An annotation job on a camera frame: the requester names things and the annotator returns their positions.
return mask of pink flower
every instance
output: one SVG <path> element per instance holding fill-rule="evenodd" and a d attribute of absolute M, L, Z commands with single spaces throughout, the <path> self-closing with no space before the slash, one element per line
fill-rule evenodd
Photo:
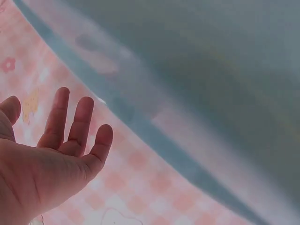
<path fill-rule="evenodd" d="M 6 58 L 0 65 L 1 69 L 4 73 L 8 73 L 9 71 L 15 70 L 15 58 Z"/>

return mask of blue edge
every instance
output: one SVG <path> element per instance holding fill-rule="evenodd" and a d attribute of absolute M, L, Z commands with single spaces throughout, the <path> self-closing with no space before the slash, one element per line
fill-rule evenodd
<path fill-rule="evenodd" d="M 126 110 L 130 104 L 120 97 L 119 92 L 112 87 L 104 76 L 99 76 L 94 69 L 80 59 L 60 37 L 55 35 L 52 30 L 22 2 L 22 0 L 14 0 L 14 2 L 39 35 L 69 69 L 71 69 L 96 96 L 105 99 L 109 109 L 133 132 L 138 134 L 160 157 L 189 182 L 204 192 L 209 193 L 209 195 L 229 209 L 257 225 L 268 225 L 268 223 L 224 188 L 209 172 L 203 169 L 196 161 L 187 155 L 183 149 L 167 138 L 141 114 L 135 112 L 134 121 L 130 123 L 126 121 L 123 117 L 124 115 L 122 115 L 122 107 Z M 122 104 L 116 105 L 114 103 L 116 99 L 122 99 Z"/>

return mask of finger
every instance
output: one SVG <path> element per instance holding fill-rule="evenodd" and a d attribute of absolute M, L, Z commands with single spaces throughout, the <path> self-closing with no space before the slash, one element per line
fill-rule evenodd
<path fill-rule="evenodd" d="M 95 145 L 88 155 L 81 159 L 88 168 L 86 172 L 87 181 L 91 181 L 102 170 L 107 159 L 109 149 L 113 142 L 113 129 L 111 126 L 102 125 L 96 134 Z"/>
<path fill-rule="evenodd" d="M 59 148 L 59 151 L 63 154 L 75 157 L 83 155 L 88 139 L 93 108 L 94 101 L 90 97 L 83 97 L 78 102 L 68 140 Z"/>
<path fill-rule="evenodd" d="M 11 124 L 15 124 L 21 114 L 21 104 L 16 96 L 11 96 L 0 104 L 0 110 L 7 116 Z"/>
<path fill-rule="evenodd" d="M 63 143 L 69 95 L 68 88 L 59 88 L 55 93 L 45 132 L 37 144 L 38 147 L 57 150 Z"/>

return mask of hand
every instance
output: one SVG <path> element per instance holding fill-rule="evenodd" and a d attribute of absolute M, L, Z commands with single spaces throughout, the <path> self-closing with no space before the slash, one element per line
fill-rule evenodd
<path fill-rule="evenodd" d="M 37 147 L 17 144 L 12 125 L 20 116 L 16 97 L 0 104 L 0 221 L 26 225 L 82 190 L 103 168 L 113 140 L 109 125 L 99 128 L 95 145 L 83 156 L 94 102 L 83 97 L 64 140 L 69 90 L 54 98 L 45 132 Z"/>

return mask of fabric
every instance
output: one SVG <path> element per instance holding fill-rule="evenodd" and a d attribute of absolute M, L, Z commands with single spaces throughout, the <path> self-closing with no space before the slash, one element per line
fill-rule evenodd
<path fill-rule="evenodd" d="M 113 127 L 114 141 L 103 171 L 83 191 L 31 224 L 249 224 L 181 177 L 70 73 L 12 1 L 0 3 L 0 99 L 16 95 L 22 103 L 14 126 L 17 142 L 35 146 L 50 102 L 62 86 L 71 91 L 66 131 L 76 103 L 91 96 L 95 109 L 86 151 L 103 123 Z"/>

